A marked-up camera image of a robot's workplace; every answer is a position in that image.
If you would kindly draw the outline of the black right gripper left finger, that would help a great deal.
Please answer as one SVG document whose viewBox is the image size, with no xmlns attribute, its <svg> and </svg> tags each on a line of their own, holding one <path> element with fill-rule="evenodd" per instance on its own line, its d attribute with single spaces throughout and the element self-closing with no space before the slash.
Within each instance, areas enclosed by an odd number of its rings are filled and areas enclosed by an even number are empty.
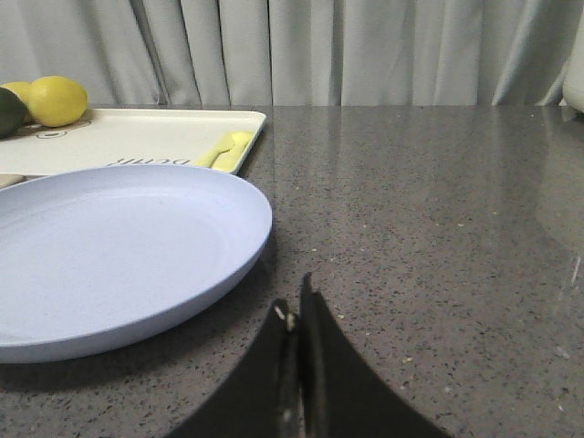
<svg viewBox="0 0 584 438">
<path fill-rule="evenodd" d="M 299 436 L 296 315 L 273 301 L 249 346 L 220 387 L 171 437 Z"/>
</svg>

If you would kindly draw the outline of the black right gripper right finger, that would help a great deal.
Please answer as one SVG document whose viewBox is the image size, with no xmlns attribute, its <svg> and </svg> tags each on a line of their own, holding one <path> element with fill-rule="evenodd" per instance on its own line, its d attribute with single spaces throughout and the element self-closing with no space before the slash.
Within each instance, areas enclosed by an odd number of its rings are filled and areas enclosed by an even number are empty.
<svg viewBox="0 0 584 438">
<path fill-rule="evenodd" d="M 300 381 L 308 437 L 445 437 L 378 377 L 306 274 L 300 291 Z"/>
</svg>

